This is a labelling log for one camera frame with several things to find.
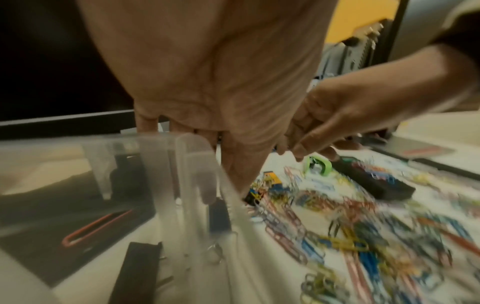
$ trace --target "hand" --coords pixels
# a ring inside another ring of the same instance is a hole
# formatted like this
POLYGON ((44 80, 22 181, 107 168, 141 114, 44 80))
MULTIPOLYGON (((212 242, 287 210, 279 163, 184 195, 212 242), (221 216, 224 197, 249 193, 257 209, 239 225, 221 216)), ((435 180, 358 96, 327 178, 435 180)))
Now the hand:
POLYGON ((277 145, 297 160, 318 151, 335 160, 331 147, 358 149, 345 140, 428 111, 445 110, 478 89, 475 64, 457 50, 430 46, 403 60, 321 81, 309 92, 277 145))
POLYGON ((78 0, 141 132, 196 132, 248 189, 306 94, 336 1, 78 0))

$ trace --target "plastic bin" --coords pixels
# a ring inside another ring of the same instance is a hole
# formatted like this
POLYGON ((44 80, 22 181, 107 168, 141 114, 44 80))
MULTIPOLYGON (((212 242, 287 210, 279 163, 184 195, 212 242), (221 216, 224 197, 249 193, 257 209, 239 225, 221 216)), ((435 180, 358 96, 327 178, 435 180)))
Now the plastic bin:
POLYGON ((297 302, 283 284, 199 136, 0 144, 2 304, 297 302))

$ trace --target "pile of paper clips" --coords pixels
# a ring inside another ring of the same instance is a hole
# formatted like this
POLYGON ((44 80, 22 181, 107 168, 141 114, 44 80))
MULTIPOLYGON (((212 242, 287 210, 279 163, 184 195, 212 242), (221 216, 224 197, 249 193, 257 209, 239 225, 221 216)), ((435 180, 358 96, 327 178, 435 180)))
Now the pile of paper clips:
MULTIPOLYGON (((360 165, 372 174, 389 174, 382 168, 360 165)), ((265 172, 252 185, 249 212, 266 224, 268 235, 286 253, 315 272, 301 284, 301 303, 422 303, 418 287, 426 294, 436 290, 445 281, 442 268, 454 262, 445 239, 480 256, 467 230, 454 219, 428 210, 412 211, 400 219, 378 210, 365 195, 338 201, 314 190, 299 190, 301 177, 287 167, 285 174, 288 186, 273 172, 265 172), (292 205, 329 220, 325 234, 308 231, 292 205), (343 255, 354 293, 345 279, 325 265, 328 249, 343 255)), ((480 280, 480 269, 476 275, 480 280)))

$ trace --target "orange wall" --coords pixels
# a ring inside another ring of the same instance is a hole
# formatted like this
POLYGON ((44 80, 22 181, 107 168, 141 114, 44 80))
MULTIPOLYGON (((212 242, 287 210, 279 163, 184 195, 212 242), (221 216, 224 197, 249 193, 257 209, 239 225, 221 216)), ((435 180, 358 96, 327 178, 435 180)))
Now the orange wall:
POLYGON ((346 39, 354 29, 380 19, 393 19, 398 4, 398 0, 339 0, 326 42, 336 43, 346 39))

